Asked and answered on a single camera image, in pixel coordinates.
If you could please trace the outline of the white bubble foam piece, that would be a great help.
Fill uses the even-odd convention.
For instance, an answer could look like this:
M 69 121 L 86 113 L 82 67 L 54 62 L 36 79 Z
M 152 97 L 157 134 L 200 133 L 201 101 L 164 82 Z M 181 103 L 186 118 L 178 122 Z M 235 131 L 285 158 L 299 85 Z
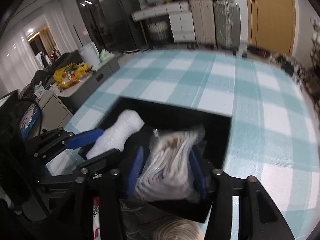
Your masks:
M 86 158 L 92 159 L 111 149 L 122 152 L 127 139 L 139 132 L 143 126 L 144 121 L 136 111 L 124 110 L 116 122 L 96 140 L 93 147 L 87 152 Z

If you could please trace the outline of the clear bag of white cloth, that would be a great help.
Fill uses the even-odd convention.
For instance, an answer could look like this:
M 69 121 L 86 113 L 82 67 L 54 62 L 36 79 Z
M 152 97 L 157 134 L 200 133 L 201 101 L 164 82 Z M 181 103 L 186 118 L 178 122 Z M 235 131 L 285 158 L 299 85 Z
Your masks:
M 188 200 L 197 203 L 194 189 L 191 149 L 205 135 L 203 126 L 189 130 L 165 131 L 155 137 L 143 172 L 135 186 L 135 195 L 145 202 Z

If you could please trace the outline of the red white printed packet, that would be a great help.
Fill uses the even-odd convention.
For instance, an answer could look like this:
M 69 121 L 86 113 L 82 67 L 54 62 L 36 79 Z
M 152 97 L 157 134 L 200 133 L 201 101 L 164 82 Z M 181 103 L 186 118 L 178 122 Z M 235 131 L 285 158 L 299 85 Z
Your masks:
M 100 239 L 100 219 L 99 219 L 100 199 L 95 197 L 93 199 L 93 237 L 94 240 Z

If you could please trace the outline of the cream cloth bag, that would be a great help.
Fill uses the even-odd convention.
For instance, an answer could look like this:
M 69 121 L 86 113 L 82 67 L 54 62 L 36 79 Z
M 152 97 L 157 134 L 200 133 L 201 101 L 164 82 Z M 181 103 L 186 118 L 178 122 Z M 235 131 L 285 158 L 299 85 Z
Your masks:
M 204 234 L 198 225 L 187 219 L 175 219 L 161 225 L 154 233 L 156 240 L 203 240 Z

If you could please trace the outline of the black cardboard box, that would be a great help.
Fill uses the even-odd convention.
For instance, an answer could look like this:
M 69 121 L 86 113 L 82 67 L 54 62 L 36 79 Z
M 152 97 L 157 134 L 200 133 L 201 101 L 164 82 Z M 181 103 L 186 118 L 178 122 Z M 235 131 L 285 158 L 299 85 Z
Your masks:
M 225 159 L 230 117 L 122 97 L 99 124 L 103 131 L 130 118 L 120 148 L 125 196 L 203 223 L 212 205 L 210 171 Z

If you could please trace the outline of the grey side cabinet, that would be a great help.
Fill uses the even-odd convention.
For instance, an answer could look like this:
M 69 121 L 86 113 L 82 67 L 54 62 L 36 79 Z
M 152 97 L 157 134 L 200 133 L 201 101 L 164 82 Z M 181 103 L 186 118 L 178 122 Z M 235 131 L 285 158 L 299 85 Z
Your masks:
M 94 72 L 90 73 L 76 85 L 64 90 L 60 90 L 57 85 L 53 85 L 50 90 L 58 96 L 72 113 L 75 113 L 100 85 L 119 68 L 117 57 L 112 56 L 110 59 L 99 64 L 99 66 L 94 67 Z

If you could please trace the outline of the yellow plastic bag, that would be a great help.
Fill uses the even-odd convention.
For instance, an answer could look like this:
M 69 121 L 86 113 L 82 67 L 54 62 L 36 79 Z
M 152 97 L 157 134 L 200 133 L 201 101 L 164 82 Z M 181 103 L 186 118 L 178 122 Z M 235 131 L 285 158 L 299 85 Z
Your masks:
M 70 63 L 65 67 L 57 69 L 54 72 L 53 79 L 56 81 L 59 89 L 67 89 L 79 83 L 82 78 L 87 76 L 89 71 L 90 69 L 86 63 L 80 65 Z

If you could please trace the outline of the white air purifier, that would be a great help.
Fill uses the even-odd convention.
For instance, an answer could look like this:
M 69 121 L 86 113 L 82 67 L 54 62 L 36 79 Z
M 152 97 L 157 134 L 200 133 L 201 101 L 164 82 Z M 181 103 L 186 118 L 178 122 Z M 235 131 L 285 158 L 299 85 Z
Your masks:
M 98 67 L 100 64 L 99 51 L 93 42 L 78 49 L 78 52 L 84 63 L 90 66 Z

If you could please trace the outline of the dark refrigerator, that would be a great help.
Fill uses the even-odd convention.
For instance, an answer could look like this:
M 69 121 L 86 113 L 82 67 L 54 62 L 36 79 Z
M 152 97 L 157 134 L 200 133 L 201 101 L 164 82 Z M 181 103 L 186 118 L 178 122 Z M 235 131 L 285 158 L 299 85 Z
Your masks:
M 99 0 L 99 3 L 118 51 L 139 49 L 145 44 L 140 24 L 131 15 L 140 9 L 139 0 Z

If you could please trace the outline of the laundry basket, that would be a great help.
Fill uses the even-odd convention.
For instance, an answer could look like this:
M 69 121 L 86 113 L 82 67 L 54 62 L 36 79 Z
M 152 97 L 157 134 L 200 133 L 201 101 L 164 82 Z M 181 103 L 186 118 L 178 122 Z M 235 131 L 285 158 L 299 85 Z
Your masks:
M 166 21 L 150 23 L 148 31 L 155 42 L 166 42 L 169 39 L 169 26 Z

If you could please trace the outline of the shoe rack with shoes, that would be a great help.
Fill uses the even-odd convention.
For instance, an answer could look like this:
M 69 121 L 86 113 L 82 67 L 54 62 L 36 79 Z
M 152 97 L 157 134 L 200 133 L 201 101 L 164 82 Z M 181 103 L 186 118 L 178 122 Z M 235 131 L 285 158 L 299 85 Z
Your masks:
M 297 59 L 299 81 L 314 102 L 319 101 L 319 17 L 310 18 L 299 31 Z

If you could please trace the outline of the white drawer desk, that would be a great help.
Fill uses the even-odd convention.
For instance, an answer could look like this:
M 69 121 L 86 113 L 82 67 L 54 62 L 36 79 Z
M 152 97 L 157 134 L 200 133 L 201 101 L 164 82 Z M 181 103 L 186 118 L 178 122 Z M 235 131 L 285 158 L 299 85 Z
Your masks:
M 189 2 L 171 2 L 163 5 L 147 7 L 131 14 L 135 22 L 150 20 L 160 16 L 168 16 L 171 33 L 175 43 L 195 43 L 193 16 Z

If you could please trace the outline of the beige suitcase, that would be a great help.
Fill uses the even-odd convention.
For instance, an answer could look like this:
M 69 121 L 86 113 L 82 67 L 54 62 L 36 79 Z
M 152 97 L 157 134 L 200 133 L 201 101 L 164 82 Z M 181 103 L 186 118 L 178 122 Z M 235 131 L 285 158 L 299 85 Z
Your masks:
M 215 19 L 212 0 L 190 0 L 197 44 L 215 46 Z

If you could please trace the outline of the silver suitcase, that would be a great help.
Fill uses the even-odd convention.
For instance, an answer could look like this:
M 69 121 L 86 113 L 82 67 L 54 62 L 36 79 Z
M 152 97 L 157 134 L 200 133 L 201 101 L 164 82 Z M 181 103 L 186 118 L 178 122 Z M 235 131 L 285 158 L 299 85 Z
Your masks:
M 240 7 L 234 0 L 218 0 L 213 3 L 213 9 L 216 44 L 235 55 L 240 46 Z

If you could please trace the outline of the wooden door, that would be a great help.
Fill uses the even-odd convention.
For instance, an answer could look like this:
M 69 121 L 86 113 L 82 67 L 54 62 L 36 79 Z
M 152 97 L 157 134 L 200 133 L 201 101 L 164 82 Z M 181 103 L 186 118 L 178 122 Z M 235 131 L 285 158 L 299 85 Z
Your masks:
M 294 0 L 247 0 L 248 45 L 292 55 L 296 27 Z

